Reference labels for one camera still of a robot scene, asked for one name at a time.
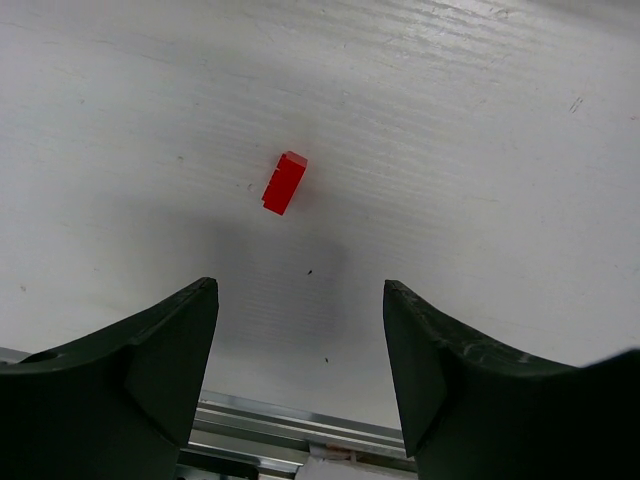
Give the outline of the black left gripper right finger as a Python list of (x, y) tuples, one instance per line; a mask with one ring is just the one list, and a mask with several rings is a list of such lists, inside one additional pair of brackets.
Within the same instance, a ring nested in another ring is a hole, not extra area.
[(407, 455), (422, 479), (635, 479), (639, 353), (585, 367), (508, 346), (397, 280), (383, 322)]

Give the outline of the small red cylinder lego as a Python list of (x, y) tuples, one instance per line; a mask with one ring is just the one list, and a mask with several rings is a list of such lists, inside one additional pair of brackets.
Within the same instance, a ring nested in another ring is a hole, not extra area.
[(262, 196), (263, 207), (283, 215), (307, 169), (308, 160), (293, 152), (284, 152)]

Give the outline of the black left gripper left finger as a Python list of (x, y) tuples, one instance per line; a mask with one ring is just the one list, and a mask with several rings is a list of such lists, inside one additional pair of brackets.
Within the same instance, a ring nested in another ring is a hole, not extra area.
[(158, 304), (1, 368), (4, 479), (170, 479), (219, 308), (201, 278)]

